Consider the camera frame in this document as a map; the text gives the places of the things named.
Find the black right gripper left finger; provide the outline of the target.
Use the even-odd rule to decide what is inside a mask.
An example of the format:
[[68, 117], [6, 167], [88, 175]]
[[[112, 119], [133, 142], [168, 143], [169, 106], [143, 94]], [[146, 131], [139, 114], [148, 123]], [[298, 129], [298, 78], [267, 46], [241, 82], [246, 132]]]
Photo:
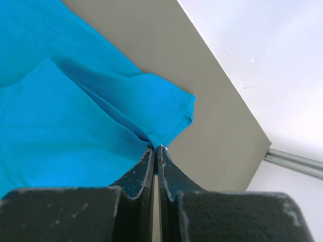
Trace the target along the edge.
[[20, 188], [1, 199], [1, 241], [148, 241], [155, 151], [108, 187]]

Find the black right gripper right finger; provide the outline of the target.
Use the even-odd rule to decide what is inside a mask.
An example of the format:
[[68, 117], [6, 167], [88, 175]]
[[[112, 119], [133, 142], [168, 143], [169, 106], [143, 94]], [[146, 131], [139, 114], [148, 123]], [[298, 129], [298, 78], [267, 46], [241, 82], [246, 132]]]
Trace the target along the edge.
[[201, 188], [156, 152], [162, 241], [313, 241], [295, 201], [284, 193], [220, 193]]

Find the blue t shirt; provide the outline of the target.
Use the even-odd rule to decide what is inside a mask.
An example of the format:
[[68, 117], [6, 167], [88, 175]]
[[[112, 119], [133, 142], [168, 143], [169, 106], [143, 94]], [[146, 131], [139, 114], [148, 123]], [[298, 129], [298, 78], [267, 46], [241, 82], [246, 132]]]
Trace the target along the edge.
[[1, 1], [1, 195], [108, 186], [187, 128], [194, 101], [61, 1]]

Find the aluminium corner frame post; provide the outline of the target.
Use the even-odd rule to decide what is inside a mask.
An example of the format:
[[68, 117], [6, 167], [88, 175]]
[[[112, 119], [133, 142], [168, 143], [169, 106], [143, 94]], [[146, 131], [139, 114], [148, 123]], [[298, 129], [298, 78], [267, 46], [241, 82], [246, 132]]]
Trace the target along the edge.
[[269, 149], [264, 157], [264, 160], [322, 179], [322, 162], [275, 149]]

